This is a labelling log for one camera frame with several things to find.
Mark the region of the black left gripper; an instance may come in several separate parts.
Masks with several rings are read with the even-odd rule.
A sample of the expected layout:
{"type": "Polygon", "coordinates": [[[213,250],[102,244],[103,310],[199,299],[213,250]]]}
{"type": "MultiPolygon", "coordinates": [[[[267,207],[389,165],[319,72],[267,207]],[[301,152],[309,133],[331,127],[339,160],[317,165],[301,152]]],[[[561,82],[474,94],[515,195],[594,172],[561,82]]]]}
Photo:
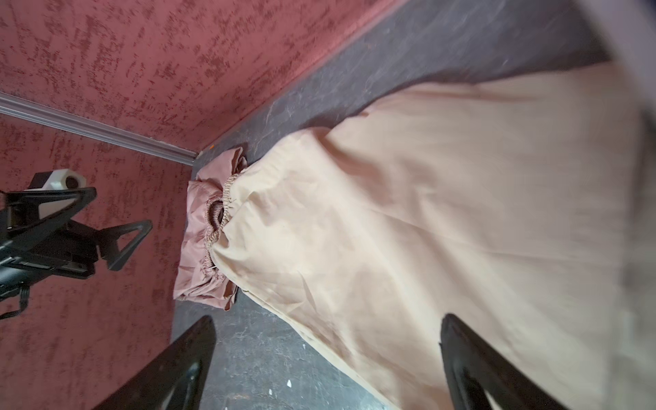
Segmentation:
{"type": "Polygon", "coordinates": [[[97,198],[93,187],[3,192],[1,299],[49,278],[88,279],[100,256],[120,271],[152,230],[141,220],[100,231],[72,218],[97,198]],[[32,246],[19,249],[18,246],[32,246]]]}

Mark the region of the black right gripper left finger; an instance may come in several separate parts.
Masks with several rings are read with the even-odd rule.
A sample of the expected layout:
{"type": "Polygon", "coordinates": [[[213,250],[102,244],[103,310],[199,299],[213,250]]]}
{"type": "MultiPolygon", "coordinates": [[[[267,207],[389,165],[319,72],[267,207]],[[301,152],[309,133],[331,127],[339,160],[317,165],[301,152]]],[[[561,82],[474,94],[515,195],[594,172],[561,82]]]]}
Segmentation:
{"type": "Polygon", "coordinates": [[[215,344],[214,322],[205,315],[96,408],[200,408],[215,344]]]}

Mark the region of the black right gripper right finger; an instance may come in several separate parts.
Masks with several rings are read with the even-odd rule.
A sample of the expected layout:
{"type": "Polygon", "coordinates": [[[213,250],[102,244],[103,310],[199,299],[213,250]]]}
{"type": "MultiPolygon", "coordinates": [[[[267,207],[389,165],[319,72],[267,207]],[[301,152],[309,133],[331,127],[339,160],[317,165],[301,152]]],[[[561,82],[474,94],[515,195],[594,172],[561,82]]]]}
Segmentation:
{"type": "Polygon", "coordinates": [[[455,314],[441,324],[443,367],[455,409],[563,409],[455,314]]]}

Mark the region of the pink shorts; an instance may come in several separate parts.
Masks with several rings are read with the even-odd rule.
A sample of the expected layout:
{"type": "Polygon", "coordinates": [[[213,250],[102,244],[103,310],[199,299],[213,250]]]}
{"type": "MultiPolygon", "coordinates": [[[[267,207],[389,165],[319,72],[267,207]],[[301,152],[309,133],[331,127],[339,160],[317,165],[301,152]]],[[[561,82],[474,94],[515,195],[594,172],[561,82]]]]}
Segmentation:
{"type": "Polygon", "coordinates": [[[187,223],[174,283],[174,299],[225,311],[234,304],[237,285],[215,266],[208,245],[220,228],[224,189],[230,178],[246,167],[244,149],[237,147],[215,157],[188,183],[187,223]]]}

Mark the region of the beige shorts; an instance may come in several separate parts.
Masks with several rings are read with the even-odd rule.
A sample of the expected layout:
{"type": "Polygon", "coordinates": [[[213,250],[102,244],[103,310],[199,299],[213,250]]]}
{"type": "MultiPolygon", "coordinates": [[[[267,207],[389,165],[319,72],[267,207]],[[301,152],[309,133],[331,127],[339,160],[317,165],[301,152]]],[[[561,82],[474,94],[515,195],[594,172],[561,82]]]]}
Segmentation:
{"type": "Polygon", "coordinates": [[[227,186],[208,250],[393,408],[450,408],[451,313],[562,404],[600,409],[641,134],[611,63],[415,85],[282,138],[227,186]]]}

